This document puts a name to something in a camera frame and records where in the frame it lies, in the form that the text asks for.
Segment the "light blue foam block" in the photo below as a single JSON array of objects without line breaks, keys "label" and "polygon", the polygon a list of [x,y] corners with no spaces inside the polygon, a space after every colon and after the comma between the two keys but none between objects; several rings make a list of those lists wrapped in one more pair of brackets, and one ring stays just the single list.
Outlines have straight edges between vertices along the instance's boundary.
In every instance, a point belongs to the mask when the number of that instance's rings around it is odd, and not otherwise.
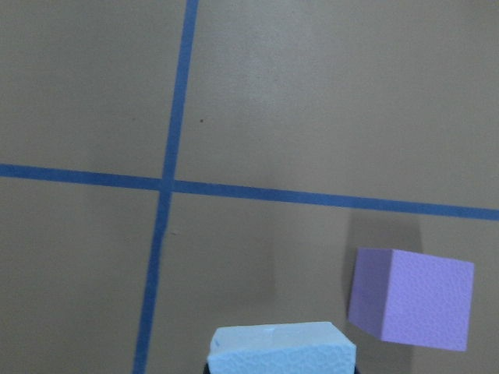
[{"label": "light blue foam block", "polygon": [[216,329],[211,373],[354,373],[356,346],[330,322]]}]

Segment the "purple foam block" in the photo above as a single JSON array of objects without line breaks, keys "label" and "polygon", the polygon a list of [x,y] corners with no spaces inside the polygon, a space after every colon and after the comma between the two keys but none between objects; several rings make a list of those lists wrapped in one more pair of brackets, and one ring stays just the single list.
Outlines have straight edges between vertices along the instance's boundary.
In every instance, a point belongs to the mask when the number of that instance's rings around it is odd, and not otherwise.
[{"label": "purple foam block", "polygon": [[474,275],[467,261],[360,248],[348,320],[384,342],[466,351]]}]

